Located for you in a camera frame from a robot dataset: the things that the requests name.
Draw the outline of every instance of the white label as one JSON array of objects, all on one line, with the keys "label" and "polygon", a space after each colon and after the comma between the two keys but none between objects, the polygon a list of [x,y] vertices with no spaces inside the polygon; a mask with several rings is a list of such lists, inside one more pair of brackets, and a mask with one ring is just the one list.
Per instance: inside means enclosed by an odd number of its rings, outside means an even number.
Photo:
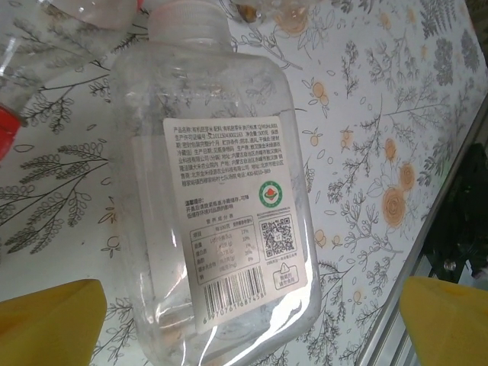
[{"label": "white label", "polygon": [[163,125],[197,331],[307,284],[279,118]]}]

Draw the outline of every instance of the tablecloth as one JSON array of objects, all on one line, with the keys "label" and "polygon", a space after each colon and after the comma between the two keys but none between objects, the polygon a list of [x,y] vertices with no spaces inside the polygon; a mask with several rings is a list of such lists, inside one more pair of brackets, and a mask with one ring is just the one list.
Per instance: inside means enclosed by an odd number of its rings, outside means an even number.
[{"label": "tablecloth", "polygon": [[[112,53],[39,90],[0,167],[0,300],[99,278],[109,305],[91,366],[149,364],[122,281],[107,79],[147,39],[148,13]],[[354,364],[488,91],[467,8],[327,0],[293,27],[230,25],[235,50],[287,74],[323,290],[314,327],[256,364]]]}]

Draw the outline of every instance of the bottle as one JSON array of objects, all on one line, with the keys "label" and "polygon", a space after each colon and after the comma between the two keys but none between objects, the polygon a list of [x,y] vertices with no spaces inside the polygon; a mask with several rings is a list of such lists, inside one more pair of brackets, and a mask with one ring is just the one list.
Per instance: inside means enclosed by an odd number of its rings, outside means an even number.
[{"label": "bottle", "polygon": [[164,4],[111,72],[111,163],[138,339],[154,365],[248,366],[319,315],[286,76],[220,7]]},{"label": "bottle", "polygon": [[103,56],[125,35],[136,0],[20,0],[0,5],[0,159],[22,108],[45,82]]}]

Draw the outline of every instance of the bottle cap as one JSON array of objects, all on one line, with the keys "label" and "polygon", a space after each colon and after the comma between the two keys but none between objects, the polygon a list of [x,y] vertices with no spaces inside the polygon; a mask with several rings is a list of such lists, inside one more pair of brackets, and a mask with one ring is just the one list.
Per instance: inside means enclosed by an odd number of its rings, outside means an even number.
[{"label": "bottle cap", "polygon": [[7,155],[21,126],[18,116],[0,107],[0,160]]},{"label": "bottle cap", "polygon": [[229,24],[222,8],[205,0],[166,3],[149,16],[149,39],[168,43],[212,40],[230,44]]}]

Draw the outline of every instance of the red object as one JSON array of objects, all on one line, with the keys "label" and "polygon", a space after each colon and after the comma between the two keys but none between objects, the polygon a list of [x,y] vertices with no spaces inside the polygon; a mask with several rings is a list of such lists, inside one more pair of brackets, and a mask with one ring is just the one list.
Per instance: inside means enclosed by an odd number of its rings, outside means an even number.
[{"label": "red object", "polygon": [[20,127],[18,117],[0,107],[0,160],[7,155]]}]

